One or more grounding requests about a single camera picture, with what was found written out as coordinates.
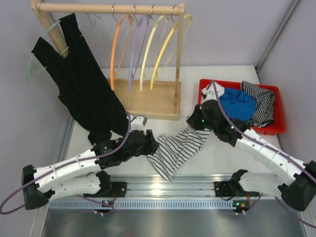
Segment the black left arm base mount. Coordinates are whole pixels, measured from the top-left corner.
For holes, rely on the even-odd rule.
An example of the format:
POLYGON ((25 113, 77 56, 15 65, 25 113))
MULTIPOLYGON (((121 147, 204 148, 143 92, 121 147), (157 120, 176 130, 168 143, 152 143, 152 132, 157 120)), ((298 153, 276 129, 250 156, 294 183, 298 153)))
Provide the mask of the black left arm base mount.
POLYGON ((126 195, 126 182, 112 182, 111 188, 101 188, 95 194, 83 194, 87 198, 123 198, 126 195))

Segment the orange plastic hanger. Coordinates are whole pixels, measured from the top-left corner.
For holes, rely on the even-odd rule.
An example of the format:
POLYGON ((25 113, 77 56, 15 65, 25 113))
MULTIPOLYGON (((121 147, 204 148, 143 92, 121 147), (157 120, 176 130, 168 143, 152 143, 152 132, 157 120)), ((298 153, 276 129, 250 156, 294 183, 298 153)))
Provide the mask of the orange plastic hanger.
POLYGON ((120 69, 121 69, 121 64, 123 62, 123 59, 124 59, 124 56, 125 56, 125 53, 126 53, 126 50, 127 50, 127 46, 128 46, 128 43, 129 43, 129 39, 130 39, 131 32, 132 32, 132 29, 133 29, 133 24, 134 24, 133 17, 130 14, 125 14, 118 21, 118 19, 114 16, 115 6, 116 6, 116 4, 113 4, 112 5, 112 9, 111 9, 112 16, 117 22, 117 28, 116 28, 116 32, 115 32, 114 39, 113 39, 112 52, 111 52, 111 63, 110 63, 110 86, 111 86, 111 90, 112 91, 115 90, 115 81, 118 78, 118 74, 119 74, 120 69), (117 45, 118 45, 118 40, 119 40, 121 27, 122 27, 122 24, 123 24, 125 19, 128 20, 130 28, 129 28, 129 31, 128 31, 127 39, 126 39, 125 46, 124 46, 122 54, 121 54, 121 58, 120 58, 119 64, 116 67, 115 66, 115 62, 116 62, 117 45))

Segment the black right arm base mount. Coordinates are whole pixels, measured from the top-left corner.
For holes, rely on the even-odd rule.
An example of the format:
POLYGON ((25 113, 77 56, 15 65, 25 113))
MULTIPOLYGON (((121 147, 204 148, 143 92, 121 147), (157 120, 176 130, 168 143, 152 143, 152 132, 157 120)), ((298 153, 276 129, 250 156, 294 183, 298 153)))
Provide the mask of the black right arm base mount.
POLYGON ((223 200, 232 200, 235 197, 247 197, 247 192, 239 184, 230 181, 214 182, 215 196, 223 200))

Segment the black white striped tank top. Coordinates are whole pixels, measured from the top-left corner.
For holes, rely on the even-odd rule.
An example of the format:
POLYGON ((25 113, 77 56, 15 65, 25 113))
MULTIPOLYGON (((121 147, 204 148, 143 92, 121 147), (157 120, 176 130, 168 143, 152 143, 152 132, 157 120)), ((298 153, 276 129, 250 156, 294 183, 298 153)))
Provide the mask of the black white striped tank top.
POLYGON ((159 135, 159 147, 154 154, 147 155, 146 158, 164 180, 172 182, 174 174, 203 148, 211 133, 209 129, 195 130, 187 125, 176 135, 159 135))

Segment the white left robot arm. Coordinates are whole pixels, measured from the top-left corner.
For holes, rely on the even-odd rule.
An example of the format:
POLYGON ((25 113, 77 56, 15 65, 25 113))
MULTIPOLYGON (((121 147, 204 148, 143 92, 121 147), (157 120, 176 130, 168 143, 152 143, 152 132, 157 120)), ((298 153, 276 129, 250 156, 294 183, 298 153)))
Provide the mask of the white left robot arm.
POLYGON ((24 207, 33 210, 73 195, 107 196, 112 184, 106 168, 119 166, 132 157, 153 155, 158 147, 151 130, 133 130, 127 138, 97 143, 68 160, 38 168, 25 166, 24 207))

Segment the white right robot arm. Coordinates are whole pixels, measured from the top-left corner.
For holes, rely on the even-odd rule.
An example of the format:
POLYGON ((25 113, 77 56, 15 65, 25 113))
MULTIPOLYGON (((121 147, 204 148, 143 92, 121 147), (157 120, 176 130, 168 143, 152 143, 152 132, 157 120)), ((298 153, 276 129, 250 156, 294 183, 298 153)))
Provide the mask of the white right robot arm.
POLYGON ((305 211, 316 196, 316 163, 305 163, 284 153, 264 140, 247 123, 228 118, 218 101, 197 104, 187 118, 197 131, 209 130, 222 142, 252 156, 274 173, 273 177, 240 169, 228 185, 234 196, 257 192, 282 199, 296 211, 305 211))

